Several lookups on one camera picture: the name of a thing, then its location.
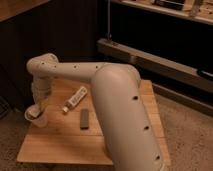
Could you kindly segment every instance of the shelf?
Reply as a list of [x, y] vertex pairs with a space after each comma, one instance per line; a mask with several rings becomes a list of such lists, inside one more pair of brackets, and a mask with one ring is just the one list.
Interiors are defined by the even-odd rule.
[[181, 11], [169, 9], [165, 7], [160, 7], [157, 5], [153, 5], [151, 3], [151, 0], [111, 0], [111, 2], [142, 9], [142, 10], [148, 10], [160, 14], [166, 14], [186, 20], [191, 20], [195, 22], [200, 22], [204, 24], [213, 25], [213, 2], [212, 0], [206, 0], [203, 5], [200, 7], [200, 12], [194, 17], [190, 16], [190, 11], [192, 9], [193, 0], [186, 0], [185, 4], [183, 4], [183, 8]]
[[49, 0], [0, 0], [0, 22], [47, 2]]

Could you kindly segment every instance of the metal shelf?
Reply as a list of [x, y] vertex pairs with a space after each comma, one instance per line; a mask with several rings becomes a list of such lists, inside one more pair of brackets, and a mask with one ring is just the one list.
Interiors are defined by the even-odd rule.
[[118, 3], [118, 4], [121, 4], [121, 5], [130, 6], [130, 7], [134, 7], [134, 8], [138, 8], [138, 9], [142, 9], [142, 10], [147, 10], [147, 11], [151, 11], [151, 12], [165, 14], [165, 15], [169, 15], [169, 16], [173, 16], [173, 17], [178, 17], [178, 18], [182, 18], [182, 19], [186, 19], [186, 20], [200, 22], [200, 23], [204, 23], [204, 24], [208, 24], [208, 25], [213, 25], [213, 19], [204, 18], [204, 17], [201, 17], [199, 15], [192, 17], [192, 16], [189, 15], [190, 11], [188, 11], [188, 12], [176, 11], [176, 10], [169, 9], [169, 8], [155, 6], [155, 5], [152, 5], [151, 3], [150, 4], [148, 4], [148, 3], [142, 4], [142, 3], [139, 3], [137, 1], [111, 0], [111, 2]]

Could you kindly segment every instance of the speckled floor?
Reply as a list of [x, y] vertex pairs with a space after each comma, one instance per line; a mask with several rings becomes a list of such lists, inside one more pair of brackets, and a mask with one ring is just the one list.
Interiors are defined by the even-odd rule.
[[[156, 95], [165, 128], [172, 171], [213, 170], [213, 117]], [[28, 129], [23, 114], [10, 112], [0, 120], [1, 171], [113, 171], [107, 166], [17, 163], [16, 156]]]

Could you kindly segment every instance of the screw hole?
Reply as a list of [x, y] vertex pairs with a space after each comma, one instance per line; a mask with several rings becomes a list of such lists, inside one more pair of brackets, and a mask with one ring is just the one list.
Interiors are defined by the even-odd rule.
[[133, 100], [138, 100], [138, 96], [134, 96], [132, 99]]
[[145, 127], [144, 127], [144, 130], [145, 130], [145, 131], [149, 130], [149, 126], [145, 126]]
[[157, 161], [157, 160], [160, 160], [160, 156], [157, 156], [156, 158], [155, 158], [155, 160]]

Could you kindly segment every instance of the wooden shelf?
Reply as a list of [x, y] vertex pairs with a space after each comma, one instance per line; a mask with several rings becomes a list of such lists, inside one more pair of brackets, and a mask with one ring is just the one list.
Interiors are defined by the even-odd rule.
[[0, 0], [0, 22], [47, 2], [49, 0]]

